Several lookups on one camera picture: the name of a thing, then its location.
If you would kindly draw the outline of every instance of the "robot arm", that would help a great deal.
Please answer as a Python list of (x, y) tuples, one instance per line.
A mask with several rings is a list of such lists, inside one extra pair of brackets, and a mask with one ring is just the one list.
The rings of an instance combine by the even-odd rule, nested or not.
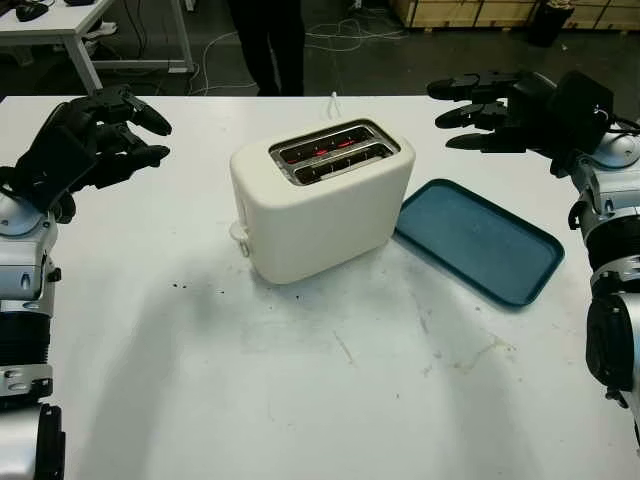
[(107, 187), (169, 149), (147, 146), (127, 122), (159, 135), (171, 126), (134, 97), (110, 87), (59, 105), (15, 167), (0, 168), (0, 480), (61, 480), (65, 434), (47, 364), (57, 224), (75, 215), (72, 194)]
[(471, 100), (438, 117), (438, 127), (474, 125), (491, 131), (454, 137), (448, 147), (484, 153), (532, 150), (551, 159), (553, 175), (571, 176), (579, 197), (569, 227), (580, 228), (594, 271), (587, 366), (607, 387), (606, 398), (630, 408), (637, 425), (640, 125), (618, 118), (613, 93), (579, 72), (568, 73), (558, 85), (533, 72), (470, 74), (433, 82), (427, 92), (441, 100)]

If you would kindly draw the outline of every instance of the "plastic tray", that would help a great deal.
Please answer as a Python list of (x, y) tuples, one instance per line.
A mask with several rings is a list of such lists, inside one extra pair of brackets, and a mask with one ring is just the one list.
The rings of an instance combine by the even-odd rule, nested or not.
[(427, 183), (404, 202), (396, 232), (514, 307), (535, 300), (564, 257), (548, 233), (445, 179)]

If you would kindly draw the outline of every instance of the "gray floor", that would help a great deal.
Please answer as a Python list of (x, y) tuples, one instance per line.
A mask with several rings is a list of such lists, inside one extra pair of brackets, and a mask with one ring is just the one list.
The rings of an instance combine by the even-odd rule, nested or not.
[[(149, 36), (145, 58), (167, 58), (179, 54), (171, 11), (166, 0), (142, 0), (142, 19)], [(136, 0), (129, 0), (135, 17)], [(348, 17), (346, 0), (305, 0), (307, 29), (320, 23), (339, 22)], [(123, 7), (118, 2), (107, 13), (107, 20), (120, 26), (117, 35), (103, 40), (109, 49), (128, 57), (136, 54), (136, 36)], [(372, 32), (398, 30), (390, 15), (371, 18), (356, 16), (361, 27)], [(205, 45), (217, 36), (234, 30), (224, 0), (199, 0), (195, 13), (186, 21), (193, 53), (201, 63)], [(354, 33), (345, 24), (343, 34)], [(322, 27), (322, 33), (335, 32), (335, 26)], [(432, 34), (406, 32), (396, 39), (367, 39), (358, 45), (353, 39), (308, 38), (305, 51), (307, 95), (411, 95), (423, 94), (427, 82), (464, 72), (496, 69), (538, 70), (558, 79), (568, 70), (579, 69), (612, 88), (616, 93), (616, 112), (637, 117), (640, 114), (640, 36), (613, 32), (565, 32), (551, 48), (526, 43), (526, 33), (513, 31), (437, 31)], [(313, 48), (312, 45), (329, 50)], [(33, 48), (36, 61), (18, 67), (9, 56), (0, 55), (0, 97), (30, 94), (81, 94), (83, 88), (72, 72), (65, 53), (53, 53), (49, 46)], [(207, 72), (210, 86), (251, 83), (237, 37), (220, 41), (209, 50)], [(101, 72), (105, 85), (130, 83), (138, 94), (184, 95), (188, 75), (151, 72), (146, 75), (120, 75)], [(203, 75), (193, 81), (193, 90), (204, 86)], [(209, 95), (255, 95), (251, 88), (217, 88)]]

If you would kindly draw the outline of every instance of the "white toaster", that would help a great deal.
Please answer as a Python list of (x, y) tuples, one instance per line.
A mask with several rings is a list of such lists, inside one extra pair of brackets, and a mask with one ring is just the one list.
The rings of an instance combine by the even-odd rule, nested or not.
[(379, 122), (342, 120), (246, 146), (231, 158), (231, 236), (272, 283), (290, 283), (384, 244), (415, 152)]

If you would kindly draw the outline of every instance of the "white table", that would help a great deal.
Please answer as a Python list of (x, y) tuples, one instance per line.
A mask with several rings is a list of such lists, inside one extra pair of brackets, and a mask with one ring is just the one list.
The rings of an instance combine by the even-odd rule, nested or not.
[[(3, 162), (59, 100), (0, 105)], [(445, 103), (341, 98), (343, 114), (414, 145), (407, 194), (450, 178), (555, 235), (566, 258), (516, 312), (394, 240), (276, 287), (228, 235), (228, 159), (323, 118), (327, 100), (148, 101), (174, 134), (144, 137), (170, 158), (76, 195), (54, 251), (50, 401), (63, 406), (68, 479), (637, 478), (631, 414), (585, 366), (590, 271), (566, 225), (576, 193), (547, 160), (446, 150), (451, 132), (432, 127)]]
[(115, 0), (96, 0), (92, 5), (70, 7), (56, 0), (49, 11), (30, 22), (20, 22), (15, 12), (0, 17), (0, 45), (62, 43), (88, 92), (102, 88), (98, 69), (169, 68), (170, 72), (193, 71), (193, 59), (180, 0), (170, 0), (183, 58), (180, 60), (116, 60), (92, 62), (82, 42), (84, 35)]

